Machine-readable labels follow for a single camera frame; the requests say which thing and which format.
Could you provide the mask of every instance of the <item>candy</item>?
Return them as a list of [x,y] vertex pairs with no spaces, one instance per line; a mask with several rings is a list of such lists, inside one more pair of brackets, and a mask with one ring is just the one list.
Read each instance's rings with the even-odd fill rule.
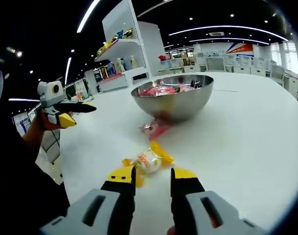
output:
[[124,166],[134,165],[136,167],[136,187],[139,188],[143,185],[144,175],[169,166],[174,162],[174,158],[166,153],[158,143],[153,141],[148,150],[140,153],[134,159],[124,159],[122,162]]

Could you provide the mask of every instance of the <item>stainless steel bowl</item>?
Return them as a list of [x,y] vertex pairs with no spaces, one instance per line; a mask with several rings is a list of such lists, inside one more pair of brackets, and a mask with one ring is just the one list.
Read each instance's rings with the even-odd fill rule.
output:
[[[140,96],[141,92],[157,86],[170,86],[178,89],[178,84],[199,88],[160,96]],[[159,79],[135,88],[131,95],[138,106],[147,114],[166,121],[183,121],[196,115],[207,103],[213,90],[213,78],[205,75],[182,75]]]

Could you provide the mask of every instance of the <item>ceiling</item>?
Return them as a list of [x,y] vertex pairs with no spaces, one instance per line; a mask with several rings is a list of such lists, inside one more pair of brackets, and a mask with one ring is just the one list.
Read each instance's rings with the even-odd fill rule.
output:
[[[68,83],[82,78],[84,71],[100,66],[99,62],[94,62],[94,58],[105,41],[102,20],[121,0],[101,0],[82,32],[76,33],[91,2],[92,0],[36,2],[22,0],[17,5],[12,5],[13,10],[8,10],[6,13],[9,24],[3,29],[6,38],[0,56],[4,60],[1,65],[3,73],[10,74],[4,86],[6,98],[39,99],[38,79],[50,82],[63,77],[61,81],[64,81],[69,57],[72,57],[72,61]],[[290,36],[280,14],[262,0],[231,0],[219,3],[199,0],[132,0],[132,2],[136,15],[159,3],[164,3],[140,16],[138,20],[157,24],[164,45],[175,45],[171,49],[193,45],[189,41],[209,38],[207,33],[218,31],[233,38],[267,43],[282,41],[267,33],[242,28],[200,29],[169,36],[174,32],[211,25],[241,25],[267,30],[285,38]],[[5,50],[6,46],[22,51],[23,56],[17,58]],[[18,110],[21,112],[28,110],[35,104],[11,101],[7,107],[9,112],[17,114]]]

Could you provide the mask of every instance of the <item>hand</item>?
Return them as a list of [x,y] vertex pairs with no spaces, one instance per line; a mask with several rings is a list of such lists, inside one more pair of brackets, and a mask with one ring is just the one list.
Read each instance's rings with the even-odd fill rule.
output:
[[37,122],[39,123],[39,126],[45,130],[45,131],[54,131],[58,129],[63,129],[59,124],[54,124],[49,122],[47,118],[47,114],[41,110],[38,115],[36,116]]

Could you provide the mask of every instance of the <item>table surface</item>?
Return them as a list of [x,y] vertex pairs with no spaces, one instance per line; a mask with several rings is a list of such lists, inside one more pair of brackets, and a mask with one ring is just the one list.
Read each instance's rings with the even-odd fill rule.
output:
[[[233,204],[241,218],[272,229],[298,196],[297,100],[266,77],[193,74],[214,78],[209,102],[158,142],[176,159],[175,166],[195,172],[204,188]],[[100,188],[122,159],[149,148],[139,127],[152,118],[130,91],[96,95],[92,102],[97,111],[75,116],[77,126],[61,131],[61,166],[70,203]],[[166,234],[174,224],[170,169],[147,177],[135,202],[130,234]]]

